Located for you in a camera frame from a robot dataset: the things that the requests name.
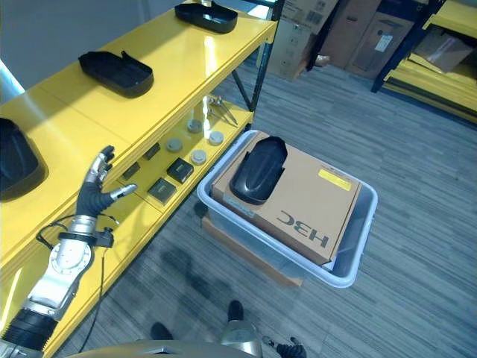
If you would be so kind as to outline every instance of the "robotic arm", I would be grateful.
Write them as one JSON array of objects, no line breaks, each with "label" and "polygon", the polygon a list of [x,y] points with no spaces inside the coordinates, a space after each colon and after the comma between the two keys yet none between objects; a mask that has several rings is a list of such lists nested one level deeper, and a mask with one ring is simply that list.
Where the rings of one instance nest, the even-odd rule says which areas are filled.
[{"label": "robotic arm", "polygon": [[21,310],[0,342],[0,357],[41,357],[41,350],[64,316],[83,273],[94,260],[93,246],[113,246],[112,229],[96,231],[101,212],[114,201],[132,193],[130,184],[102,193],[104,179],[113,167],[114,147],[103,149],[95,158],[78,195],[75,216],[68,232],[60,233],[60,243],[51,251],[45,274],[31,290]]}]

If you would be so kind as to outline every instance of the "cable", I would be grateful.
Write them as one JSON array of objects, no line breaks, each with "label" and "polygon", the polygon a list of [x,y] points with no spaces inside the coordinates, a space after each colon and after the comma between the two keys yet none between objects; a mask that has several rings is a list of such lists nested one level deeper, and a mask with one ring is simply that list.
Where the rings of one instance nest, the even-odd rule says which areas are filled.
[{"label": "cable", "polygon": [[[117,225],[119,225],[119,221],[112,215],[107,215],[107,214],[103,214],[103,213],[100,213],[99,214],[100,216],[106,216],[107,218],[110,218],[111,220],[113,220]],[[75,214],[71,214],[71,215],[67,215],[67,216],[64,216],[62,218],[59,218],[58,220],[55,220],[54,222],[51,222],[50,224],[42,227],[40,229],[40,231],[38,231],[38,234],[36,236],[36,239],[41,242],[42,244],[44,244],[44,246],[46,246],[50,251],[53,250],[53,245],[50,244],[44,237],[43,237],[43,231],[45,231],[46,229],[50,228],[50,227],[61,227],[62,229],[68,231],[68,228],[61,224],[60,222],[62,222],[63,220],[65,219],[69,219],[69,218],[72,218],[73,216],[75,216]]]},{"label": "cable", "polygon": [[43,231],[45,231],[46,229],[50,228],[50,227],[56,227],[56,226],[59,226],[61,227],[62,229],[68,231],[68,228],[61,224],[60,222],[62,222],[63,220],[65,219],[69,219],[69,218],[72,218],[73,216],[75,215],[67,215],[67,216],[64,216],[62,218],[59,218],[58,220],[55,220],[54,222],[51,222],[50,224],[42,227],[40,229],[40,231],[38,231],[38,234],[36,236],[36,239],[41,242],[42,244],[44,244],[44,246],[46,246],[50,251],[53,250],[53,245],[50,244],[44,237],[43,237]]},{"label": "cable", "polygon": [[80,350],[78,353],[81,353],[86,346],[91,333],[92,329],[95,327],[96,319],[98,318],[99,309],[101,307],[101,303],[103,302],[103,285],[104,285],[104,255],[106,254],[106,250],[103,253],[103,257],[101,258],[101,285],[99,286],[99,299],[98,299],[98,306],[96,307],[95,317],[92,319],[91,327],[89,328],[89,332],[84,339],[83,345],[81,345]]}]

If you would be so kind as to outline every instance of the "yellow label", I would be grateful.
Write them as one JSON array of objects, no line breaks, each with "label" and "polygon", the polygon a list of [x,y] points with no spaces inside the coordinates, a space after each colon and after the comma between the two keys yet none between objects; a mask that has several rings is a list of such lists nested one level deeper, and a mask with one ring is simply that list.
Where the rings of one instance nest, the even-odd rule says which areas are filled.
[{"label": "yellow label", "polygon": [[327,170],[320,169],[320,171],[318,172],[318,176],[329,181],[330,183],[339,186],[342,189],[345,189],[348,192],[351,190],[351,183],[349,181],[345,181],[344,179],[341,179],[340,177],[328,172]]}]

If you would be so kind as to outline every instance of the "person's shoe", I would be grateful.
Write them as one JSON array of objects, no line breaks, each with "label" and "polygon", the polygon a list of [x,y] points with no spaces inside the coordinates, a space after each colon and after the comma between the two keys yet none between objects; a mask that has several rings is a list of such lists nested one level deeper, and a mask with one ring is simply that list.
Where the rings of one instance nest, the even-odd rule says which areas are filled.
[{"label": "person's shoe", "polygon": [[230,321],[243,321],[244,320],[244,307],[237,300],[233,300],[229,304],[229,322]]},{"label": "person's shoe", "polygon": [[156,322],[151,327],[151,338],[154,341],[171,341],[174,339],[171,332],[161,322]]}]

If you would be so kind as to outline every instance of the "yellow shelving unit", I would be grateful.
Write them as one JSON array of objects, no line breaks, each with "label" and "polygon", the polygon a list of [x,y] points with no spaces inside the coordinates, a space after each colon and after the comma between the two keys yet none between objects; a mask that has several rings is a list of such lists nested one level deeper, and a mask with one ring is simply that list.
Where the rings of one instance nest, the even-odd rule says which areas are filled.
[{"label": "yellow shelving unit", "polygon": [[[273,42],[276,27],[274,21],[239,13],[233,31],[215,34],[181,22],[170,10],[101,49],[115,54],[125,50],[153,69],[154,85],[144,95],[123,98],[86,76],[75,62],[0,107],[0,115],[20,127],[47,169],[37,188],[1,203],[1,331],[47,265],[49,252],[35,240],[36,233],[74,212],[86,170],[106,145],[116,147],[107,189],[124,184],[123,172],[135,162],[140,165],[129,180],[139,185],[138,190],[107,211],[121,222],[113,232],[115,245],[105,256],[105,289],[113,284],[245,125],[253,121],[253,112],[230,103],[226,105],[237,125],[223,116],[205,117],[204,96],[261,44]],[[219,117],[223,115],[220,108],[212,109]],[[203,121],[201,134],[187,131],[191,118]],[[211,131],[224,135],[220,145],[208,143]],[[181,138],[181,152],[167,151],[171,137]],[[150,160],[144,159],[142,155],[157,142],[159,152]],[[169,165],[177,157],[191,162],[195,149],[204,150],[207,161],[194,166],[184,184],[170,178],[166,174]],[[159,177],[177,188],[166,205],[148,194]],[[101,219],[98,227],[114,226],[111,224]],[[48,235],[52,242],[55,237],[53,231]],[[46,357],[60,347],[98,300],[104,249],[95,251],[97,259],[81,279],[72,305],[48,341]]]},{"label": "yellow shelving unit", "polygon": [[[477,7],[447,0],[423,28],[438,25],[477,38]],[[444,73],[424,58],[410,54],[391,70],[384,86],[472,122],[477,122],[477,66],[461,63]]]},{"label": "yellow shelving unit", "polygon": [[432,15],[424,25],[437,25],[442,28],[477,38],[477,7],[457,0],[447,0],[436,14]]}]

